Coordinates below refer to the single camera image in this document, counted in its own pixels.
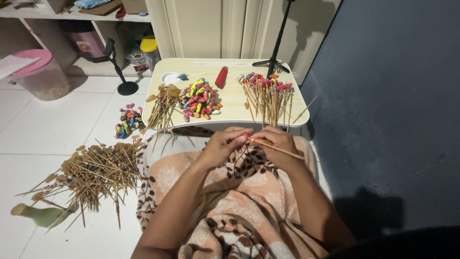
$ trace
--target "black stand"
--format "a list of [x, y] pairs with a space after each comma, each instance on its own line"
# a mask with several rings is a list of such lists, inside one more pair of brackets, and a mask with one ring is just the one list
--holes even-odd
[[126, 82], [120, 67], [116, 64], [115, 61], [116, 53], [114, 43], [115, 41], [113, 39], [107, 38], [104, 54], [106, 54], [109, 57], [109, 60], [114, 64], [116, 73], [120, 76], [121, 81], [123, 81], [123, 83], [118, 86], [118, 93], [121, 95], [132, 95], [133, 93], [137, 92], [139, 86], [135, 82]]
[[281, 63], [276, 59], [276, 55], [278, 54], [278, 49], [280, 48], [280, 44], [281, 44], [281, 38], [283, 37], [284, 26], [286, 26], [286, 20], [289, 14], [289, 8], [291, 7], [291, 3], [294, 2], [295, 0], [288, 0], [288, 1], [289, 3], [287, 4], [288, 6], [286, 8], [286, 12], [284, 13], [284, 19], [283, 19], [283, 22], [281, 23], [280, 33], [278, 34], [278, 39], [276, 40], [275, 49], [273, 50], [273, 54], [271, 58], [269, 60], [253, 63], [253, 66], [268, 65], [267, 78], [273, 75], [273, 70], [275, 69], [275, 66], [281, 68], [284, 72], [289, 73], [289, 69], [281, 65]]

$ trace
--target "floral blanket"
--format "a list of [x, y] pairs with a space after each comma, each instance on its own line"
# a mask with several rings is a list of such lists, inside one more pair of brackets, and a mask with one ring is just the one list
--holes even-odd
[[[181, 174], [200, 155], [212, 135], [185, 127], [147, 140], [138, 153], [143, 175], [137, 218], [142, 230]], [[294, 137], [315, 172], [310, 143]], [[326, 250], [302, 230], [291, 182], [257, 147], [235, 152], [206, 178], [201, 203], [178, 252], [180, 259], [323, 258]]]

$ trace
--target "green vase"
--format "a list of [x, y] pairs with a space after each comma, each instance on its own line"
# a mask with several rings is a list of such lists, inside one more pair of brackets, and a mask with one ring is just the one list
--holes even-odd
[[18, 205], [14, 206], [14, 208], [11, 209], [11, 215], [31, 218], [33, 219], [34, 223], [37, 226], [49, 228], [49, 229], [54, 228], [55, 226], [59, 225], [70, 214], [72, 214], [71, 211], [65, 212], [65, 210], [63, 209], [58, 209], [58, 208], [37, 209], [31, 206], [27, 206], [24, 203], [19, 203]]

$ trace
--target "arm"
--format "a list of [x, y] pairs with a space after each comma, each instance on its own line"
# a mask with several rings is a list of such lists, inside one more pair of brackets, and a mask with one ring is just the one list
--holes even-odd
[[199, 158], [177, 180], [152, 215], [132, 259], [167, 258], [168, 253], [175, 255], [187, 234], [207, 175], [244, 145], [246, 138], [242, 135], [251, 132], [252, 129], [230, 127], [210, 138]]
[[[293, 153], [300, 152], [295, 148], [292, 135], [275, 127], [265, 127], [252, 138], [261, 141], [267, 139], [276, 147]], [[326, 249], [354, 245], [356, 239], [316, 184], [305, 162], [264, 146], [261, 148], [267, 159], [289, 176], [299, 208], [300, 221], [306, 233]]]

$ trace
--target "dark blue wall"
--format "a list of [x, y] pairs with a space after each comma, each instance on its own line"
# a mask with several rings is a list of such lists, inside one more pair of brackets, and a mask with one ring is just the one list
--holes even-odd
[[460, 224], [460, 1], [344, 0], [301, 92], [358, 238]]

